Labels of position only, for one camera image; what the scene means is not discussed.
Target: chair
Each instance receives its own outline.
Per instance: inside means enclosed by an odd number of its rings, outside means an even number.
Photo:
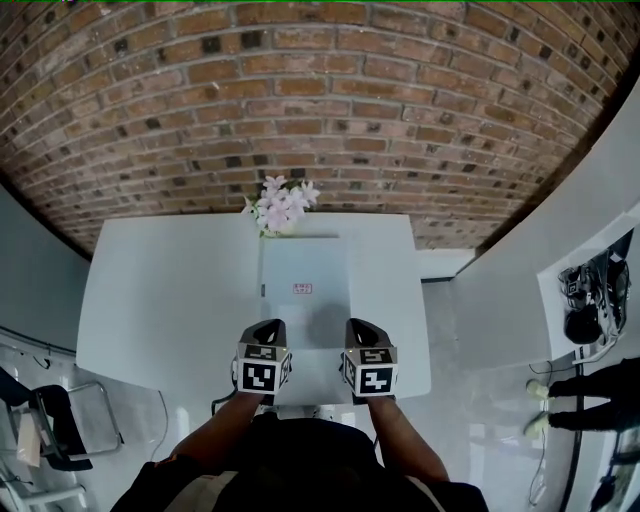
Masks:
[[[69,395],[92,387],[97,387],[104,398],[115,435],[115,446],[107,450],[87,453],[71,412]],[[93,465],[89,460],[90,458],[116,453],[122,448],[122,436],[109,402],[109,396],[102,384],[97,381],[68,391],[57,385],[42,386],[30,390],[0,368],[0,400],[6,404],[9,422],[16,440],[18,439],[18,426],[16,425],[15,415],[24,411],[22,406],[28,405],[28,409],[36,417],[38,426],[44,430],[50,440],[49,444],[41,447],[40,455],[47,459],[53,469],[59,471],[85,471],[92,469]],[[53,418],[53,429],[47,416]]]

